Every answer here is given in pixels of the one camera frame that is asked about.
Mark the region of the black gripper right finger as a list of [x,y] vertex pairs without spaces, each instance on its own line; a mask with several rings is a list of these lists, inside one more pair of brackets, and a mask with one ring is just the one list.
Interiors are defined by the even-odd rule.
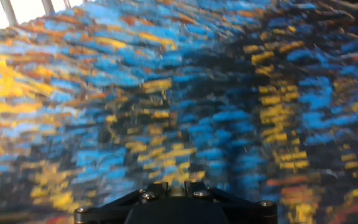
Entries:
[[277,204],[271,200],[250,202],[203,182],[185,181],[184,186],[187,197],[217,205],[230,223],[277,224]]

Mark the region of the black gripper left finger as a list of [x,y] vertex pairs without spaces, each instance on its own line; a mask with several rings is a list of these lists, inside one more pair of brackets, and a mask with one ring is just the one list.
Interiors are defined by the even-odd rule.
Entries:
[[167,196],[168,182],[150,184],[100,207],[79,207],[74,212],[76,224],[124,223],[129,212],[138,205]]

